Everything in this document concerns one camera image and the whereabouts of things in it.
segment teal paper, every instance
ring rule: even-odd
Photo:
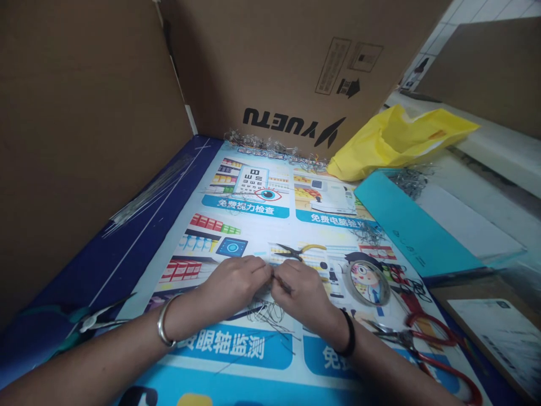
[[[382,172],[366,178],[355,195],[420,276],[484,266]]]

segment black bracelet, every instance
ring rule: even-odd
[[[342,311],[346,321],[348,322],[349,342],[348,342],[348,346],[345,348],[344,351],[340,352],[340,351],[337,351],[336,349],[334,351],[338,355],[340,355],[340,356],[342,356],[344,358],[347,358],[347,357],[351,356],[353,354],[353,352],[355,351],[355,328],[353,327],[353,322],[351,321],[351,317],[349,317],[349,314],[346,311],[344,311],[343,309],[340,309],[340,310]]]

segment package handling symbol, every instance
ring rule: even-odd
[[[338,86],[338,90],[336,91],[336,94],[346,95],[348,99],[350,99],[351,96],[356,95],[360,91],[361,91],[361,84],[359,83],[359,79],[357,79],[356,81],[347,81],[344,78],[340,82],[340,86]]]

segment white paper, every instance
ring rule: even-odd
[[[449,300],[509,374],[541,402],[541,332],[504,299]]]

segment wrist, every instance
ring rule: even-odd
[[[349,343],[349,326],[342,311],[332,305],[331,316],[328,317],[328,323],[320,334],[332,348],[337,351],[344,351]]]
[[[196,334],[209,323],[202,311],[197,289],[175,298],[165,315],[165,333],[170,340],[181,341]]]

